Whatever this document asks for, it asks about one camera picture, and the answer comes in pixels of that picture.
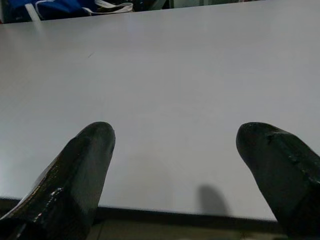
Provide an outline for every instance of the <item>floor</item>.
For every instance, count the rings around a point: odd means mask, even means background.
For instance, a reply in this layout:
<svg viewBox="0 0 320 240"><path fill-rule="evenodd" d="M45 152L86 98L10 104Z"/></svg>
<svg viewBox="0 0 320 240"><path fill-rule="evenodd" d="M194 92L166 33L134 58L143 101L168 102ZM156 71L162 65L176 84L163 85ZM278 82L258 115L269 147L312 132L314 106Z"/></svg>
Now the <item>floor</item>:
<svg viewBox="0 0 320 240"><path fill-rule="evenodd" d="M283 237L268 233L107 220L93 226L87 240L275 240Z"/></svg>

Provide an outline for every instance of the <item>blue fabric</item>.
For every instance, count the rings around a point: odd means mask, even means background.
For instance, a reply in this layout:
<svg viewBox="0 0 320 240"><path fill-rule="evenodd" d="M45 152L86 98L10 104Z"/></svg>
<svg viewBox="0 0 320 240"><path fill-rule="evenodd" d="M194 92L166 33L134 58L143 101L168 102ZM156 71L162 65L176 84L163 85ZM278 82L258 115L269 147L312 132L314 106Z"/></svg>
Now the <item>blue fabric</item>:
<svg viewBox="0 0 320 240"><path fill-rule="evenodd" d="M8 0L13 10L24 8L24 5L32 3L36 8L38 0ZM38 11L45 20L87 16L82 7L97 8L95 0L54 0L37 4Z"/></svg>

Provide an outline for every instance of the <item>gray tabletop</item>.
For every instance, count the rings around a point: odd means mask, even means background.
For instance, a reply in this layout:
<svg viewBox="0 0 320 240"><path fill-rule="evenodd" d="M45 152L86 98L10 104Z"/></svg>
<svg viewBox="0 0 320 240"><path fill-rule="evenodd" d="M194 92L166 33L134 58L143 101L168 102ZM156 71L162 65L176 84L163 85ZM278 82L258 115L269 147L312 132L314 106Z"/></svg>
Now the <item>gray tabletop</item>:
<svg viewBox="0 0 320 240"><path fill-rule="evenodd" d="M236 150L267 122L320 150L320 1L0 26L0 196L91 122L115 129L101 206L274 219Z"/></svg>

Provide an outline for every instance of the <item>white strap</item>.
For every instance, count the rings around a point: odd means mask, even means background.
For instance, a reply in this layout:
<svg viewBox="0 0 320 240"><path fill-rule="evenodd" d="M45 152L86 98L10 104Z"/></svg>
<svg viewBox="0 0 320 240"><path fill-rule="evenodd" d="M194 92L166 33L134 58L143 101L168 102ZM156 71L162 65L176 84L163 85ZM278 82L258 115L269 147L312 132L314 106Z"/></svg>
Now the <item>white strap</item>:
<svg viewBox="0 0 320 240"><path fill-rule="evenodd" d="M85 10L87 13L89 13L89 15L92 14L96 14L96 15L105 15L105 14L119 14L119 13L128 13L128 12L132 12L134 5L133 3L129 3L129 2L124 2L118 5L114 5L111 4L107 1L103 1L103 0L94 0L95 4L98 5L99 7L105 8L105 9L113 9L113 8L119 8L122 7L118 10L115 11L110 11L110 12L94 12L91 9L87 8L87 7L83 7L83 10Z"/></svg>
<svg viewBox="0 0 320 240"><path fill-rule="evenodd" d="M28 14L33 22L41 21L39 15L38 15L37 11L35 10L34 6L32 5L32 3L27 3L24 6L25 6L25 9L28 12Z"/></svg>

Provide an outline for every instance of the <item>table surface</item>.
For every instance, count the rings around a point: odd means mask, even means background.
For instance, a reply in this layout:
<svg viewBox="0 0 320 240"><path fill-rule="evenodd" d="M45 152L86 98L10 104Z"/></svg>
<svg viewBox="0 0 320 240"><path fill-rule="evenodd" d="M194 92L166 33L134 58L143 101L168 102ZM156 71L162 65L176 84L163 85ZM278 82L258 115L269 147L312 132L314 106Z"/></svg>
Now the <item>table surface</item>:
<svg viewBox="0 0 320 240"><path fill-rule="evenodd" d="M236 149L246 122L320 150L320 1L0 26L0 196L23 197L91 122L115 129L101 206L275 219Z"/></svg>

